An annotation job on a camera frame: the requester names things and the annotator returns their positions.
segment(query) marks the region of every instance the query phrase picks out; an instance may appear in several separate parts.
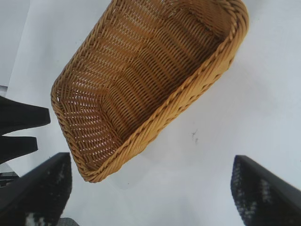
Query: tan wicker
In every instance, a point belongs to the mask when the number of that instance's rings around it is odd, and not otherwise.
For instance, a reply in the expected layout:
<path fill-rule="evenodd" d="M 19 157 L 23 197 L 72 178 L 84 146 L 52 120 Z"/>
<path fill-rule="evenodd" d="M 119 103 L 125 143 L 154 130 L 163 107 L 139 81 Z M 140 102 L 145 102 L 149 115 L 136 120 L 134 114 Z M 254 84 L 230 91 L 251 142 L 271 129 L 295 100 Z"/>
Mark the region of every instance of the tan wicker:
<path fill-rule="evenodd" d="M 83 178 L 142 152 L 228 69 L 247 29 L 240 0 L 113 0 L 51 91 Z"/>

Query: woven wicker texture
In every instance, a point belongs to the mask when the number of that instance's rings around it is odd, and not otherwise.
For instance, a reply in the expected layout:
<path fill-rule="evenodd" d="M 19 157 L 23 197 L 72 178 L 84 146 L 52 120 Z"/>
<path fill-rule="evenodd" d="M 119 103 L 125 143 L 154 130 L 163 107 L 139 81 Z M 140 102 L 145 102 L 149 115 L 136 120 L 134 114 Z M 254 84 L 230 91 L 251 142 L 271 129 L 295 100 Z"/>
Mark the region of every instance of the woven wicker texture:
<path fill-rule="evenodd" d="M 228 69 L 247 29 L 240 0 L 113 0 L 51 91 L 83 178 L 143 151 Z"/>

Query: rectangular basket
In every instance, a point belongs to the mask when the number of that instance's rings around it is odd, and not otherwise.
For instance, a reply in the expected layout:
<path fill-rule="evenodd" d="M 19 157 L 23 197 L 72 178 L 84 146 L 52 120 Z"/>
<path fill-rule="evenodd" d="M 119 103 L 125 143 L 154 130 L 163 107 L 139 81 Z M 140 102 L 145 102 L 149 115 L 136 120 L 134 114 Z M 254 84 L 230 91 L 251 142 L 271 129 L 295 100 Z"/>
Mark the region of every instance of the rectangular basket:
<path fill-rule="evenodd" d="M 113 0 L 51 91 L 83 178 L 142 152 L 228 69 L 247 29 L 240 0 Z"/>

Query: white backdrop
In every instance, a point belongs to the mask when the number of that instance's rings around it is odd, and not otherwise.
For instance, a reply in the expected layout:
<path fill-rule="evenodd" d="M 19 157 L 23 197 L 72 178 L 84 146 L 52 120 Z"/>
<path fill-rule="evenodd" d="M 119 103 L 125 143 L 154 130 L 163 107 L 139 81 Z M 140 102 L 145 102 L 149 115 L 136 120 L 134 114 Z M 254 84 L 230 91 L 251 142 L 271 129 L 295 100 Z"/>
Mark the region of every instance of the white backdrop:
<path fill-rule="evenodd" d="M 64 217 L 90 225 L 242 226 L 230 193 L 236 154 L 301 189 L 301 1 L 245 0 L 250 30 L 231 68 L 147 149 L 103 182 L 72 161 Z M 7 97 L 48 107 L 39 150 L 9 162 L 20 175 L 69 151 L 50 89 L 109 0 L 32 0 Z"/>

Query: small dark mark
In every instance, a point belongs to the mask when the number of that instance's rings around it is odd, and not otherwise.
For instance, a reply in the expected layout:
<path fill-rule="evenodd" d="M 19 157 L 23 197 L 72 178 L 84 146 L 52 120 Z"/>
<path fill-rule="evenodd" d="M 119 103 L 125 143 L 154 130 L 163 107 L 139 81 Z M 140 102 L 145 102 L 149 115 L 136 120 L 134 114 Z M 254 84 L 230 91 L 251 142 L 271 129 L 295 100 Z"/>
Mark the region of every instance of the small dark mark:
<path fill-rule="evenodd" d="M 194 136 L 196 135 L 197 132 L 198 132 L 198 129 L 195 132 L 191 133 L 192 134 L 192 136 L 191 136 L 192 140 L 193 140 L 193 138 L 194 138 Z"/>

